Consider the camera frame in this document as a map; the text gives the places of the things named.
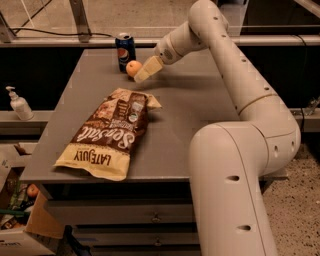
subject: snack bag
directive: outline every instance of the snack bag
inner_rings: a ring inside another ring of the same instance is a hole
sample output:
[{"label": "snack bag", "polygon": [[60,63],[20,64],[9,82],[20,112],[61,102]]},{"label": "snack bag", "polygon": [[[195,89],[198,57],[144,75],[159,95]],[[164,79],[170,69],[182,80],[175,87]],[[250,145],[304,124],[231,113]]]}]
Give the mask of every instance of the snack bag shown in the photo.
[{"label": "snack bag", "polygon": [[161,108],[153,95],[115,90],[89,117],[55,166],[85,169],[113,181],[126,178],[130,152],[145,134],[148,110]]}]

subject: drawer handle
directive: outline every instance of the drawer handle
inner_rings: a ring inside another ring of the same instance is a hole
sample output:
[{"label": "drawer handle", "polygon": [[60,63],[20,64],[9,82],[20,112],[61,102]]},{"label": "drawer handle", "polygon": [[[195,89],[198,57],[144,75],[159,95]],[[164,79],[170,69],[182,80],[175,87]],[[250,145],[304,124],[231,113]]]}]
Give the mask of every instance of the drawer handle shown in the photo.
[{"label": "drawer handle", "polygon": [[158,213],[155,213],[154,216],[151,218],[152,223],[160,223],[161,218],[159,218]]},{"label": "drawer handle", "polygon": [[157,238],[157,241],[154,243],[154,246],[157,246],[157,247],[162,246],[162,243],[160,242],[159,238]]}]

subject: can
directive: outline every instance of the can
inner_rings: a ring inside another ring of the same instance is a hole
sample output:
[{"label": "can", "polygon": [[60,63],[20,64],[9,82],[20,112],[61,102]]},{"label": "can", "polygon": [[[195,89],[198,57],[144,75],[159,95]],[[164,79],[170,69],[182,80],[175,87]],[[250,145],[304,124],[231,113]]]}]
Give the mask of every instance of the can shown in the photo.
[{"label": "can", "polygon": [[116,37],[116,48],[118,52],[119,69],[126,72],[127,64],[136,60],[136,49],[133,37],[128,33],[120,33]]}]

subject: spray bottle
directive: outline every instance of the spray bottle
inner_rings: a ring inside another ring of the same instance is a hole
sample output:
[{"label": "spray bottle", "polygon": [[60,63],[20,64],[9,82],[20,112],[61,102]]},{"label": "spray bottle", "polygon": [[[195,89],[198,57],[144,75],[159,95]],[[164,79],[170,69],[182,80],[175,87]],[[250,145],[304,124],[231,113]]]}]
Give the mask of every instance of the spray bottle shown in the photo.
[{"label": "spray bottle", "polygon": [[19,97],[13,89],[15,87],[7,86],[6,89],[9,91],[9,96],[11,97],[10,105],[12,109],[17,113],[18,117],[21,120],[29,120],[33,117],[33,112],[31,108],[29,107],[28,102],[22,98]]}]

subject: floor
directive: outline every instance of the floor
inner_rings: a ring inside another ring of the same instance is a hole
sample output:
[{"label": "floor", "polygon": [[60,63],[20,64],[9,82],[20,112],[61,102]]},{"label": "floor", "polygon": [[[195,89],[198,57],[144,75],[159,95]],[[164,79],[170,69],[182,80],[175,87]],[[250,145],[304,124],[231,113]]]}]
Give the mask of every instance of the floor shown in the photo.
[{"label": "floor", "polygon": [[[116,35],[130,31],[134,37],[161,37],[186,19],[195,0],[83,2],[93,32]],[[11,27],[76,32],[68,0],[0,0],[0,10]],[[18,35],[50,36],[23,30]],[[288,177],[274,181],[264,193],[279,256],[320,256],[320,136],[306,134],[302,142],[285,169]],[[66,248],[58,253],[71,254]]]}]

